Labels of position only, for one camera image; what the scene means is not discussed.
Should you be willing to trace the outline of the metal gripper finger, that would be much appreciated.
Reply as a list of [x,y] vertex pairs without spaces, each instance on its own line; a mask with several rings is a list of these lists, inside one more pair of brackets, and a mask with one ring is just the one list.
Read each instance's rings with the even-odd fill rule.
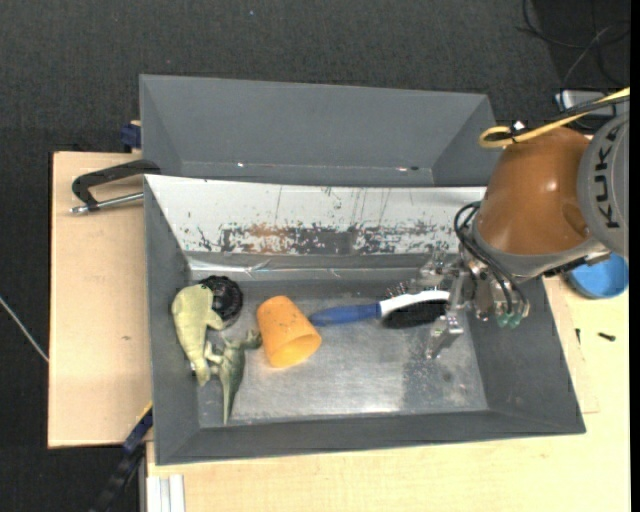
[[435,359],[443,348],[450,346],[463,333],[464,328],[456,314],[440,316],[430,326],[426,358]]
[[458,279],[458,258],[453,253],[433,252],[418,271],[423,289],[450,290]]

